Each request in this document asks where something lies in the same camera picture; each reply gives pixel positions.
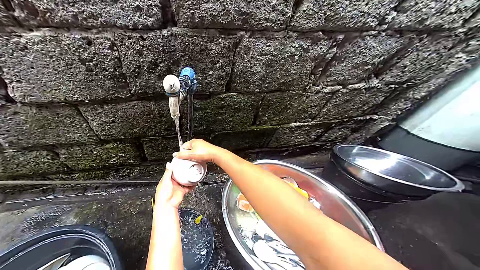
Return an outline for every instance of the person's right hand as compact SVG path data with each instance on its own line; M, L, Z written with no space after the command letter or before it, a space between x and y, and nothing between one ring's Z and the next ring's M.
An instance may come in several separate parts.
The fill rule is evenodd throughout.
M215 162L224 149L202 139L192 139L182 145L183 150L173 153L173 157L197 162Z

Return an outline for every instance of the stone block wall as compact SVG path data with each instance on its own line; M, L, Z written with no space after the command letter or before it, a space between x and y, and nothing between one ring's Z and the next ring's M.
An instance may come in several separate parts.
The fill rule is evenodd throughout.
M195 137L288 159L376 136L480 51L480 0L0 3L3 181L155 179L185 66Z

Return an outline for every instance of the stainless steel bowl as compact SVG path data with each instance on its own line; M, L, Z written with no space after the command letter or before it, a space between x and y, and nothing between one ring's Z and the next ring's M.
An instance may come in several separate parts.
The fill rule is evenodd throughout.
M325 215L331 217L358 235L376 245L384 251L384 247L367 216L350 200L348 196L329 182L307 172L295 165L277 160L259 160L255 164L260 165L278 177L291 177L295 179L299 187L307 191L320 202ZM240 251L245 260L255 270L270 270L268 266L254 256L253 251L247 246L240 234L240 224L256 223L250 213L237 208L237 196L240 190L230 179L222 193L223 219L233 243Z
M457 178L428 163L382 149L337 145L331 159L355 179L395 194L425 196L465 188Z

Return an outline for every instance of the water stream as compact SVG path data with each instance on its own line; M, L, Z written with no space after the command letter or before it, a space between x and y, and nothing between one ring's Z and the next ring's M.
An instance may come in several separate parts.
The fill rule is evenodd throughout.
M183 142L180 135L180 117L174 118L173 120L175 121L175 128L177 129L177 135L179 137L179 148L181 150L181 145L183 144Z

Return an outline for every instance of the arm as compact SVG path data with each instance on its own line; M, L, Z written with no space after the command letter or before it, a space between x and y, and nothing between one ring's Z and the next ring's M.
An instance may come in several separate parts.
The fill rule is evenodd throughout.
M193 187L173 181L169 165L156 188L146 270L183 270L178 207Z
M186 142L183 148L186 150L174 153L177 158L212 161L220 166L308 269L406 269L367 240L325 216L274 174L203 140Z

